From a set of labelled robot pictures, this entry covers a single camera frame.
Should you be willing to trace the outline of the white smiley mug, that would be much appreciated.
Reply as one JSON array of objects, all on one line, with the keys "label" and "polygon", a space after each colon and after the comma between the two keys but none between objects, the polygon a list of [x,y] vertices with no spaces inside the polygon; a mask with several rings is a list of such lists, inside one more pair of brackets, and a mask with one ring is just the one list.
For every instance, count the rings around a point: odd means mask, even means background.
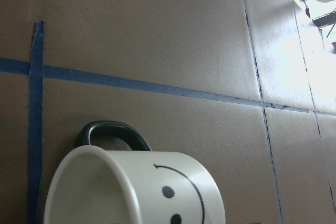
[{"label": "white smiley mug", "polygon": [[58,166],[44,223],[225,223],[208,170],[178,152],[154,152],[131,126],[88,123]]}]

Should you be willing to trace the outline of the brown paper table cover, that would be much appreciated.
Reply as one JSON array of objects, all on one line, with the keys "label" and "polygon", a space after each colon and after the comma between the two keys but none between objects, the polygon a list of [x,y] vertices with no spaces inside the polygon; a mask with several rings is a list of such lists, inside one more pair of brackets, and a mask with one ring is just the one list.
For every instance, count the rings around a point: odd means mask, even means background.
[{"label": "brown paper table cover", "polygon": [[228,223],[335,223],[335,53],[294,0],[1,0],[1,223],[95,120],[199,160]]}]

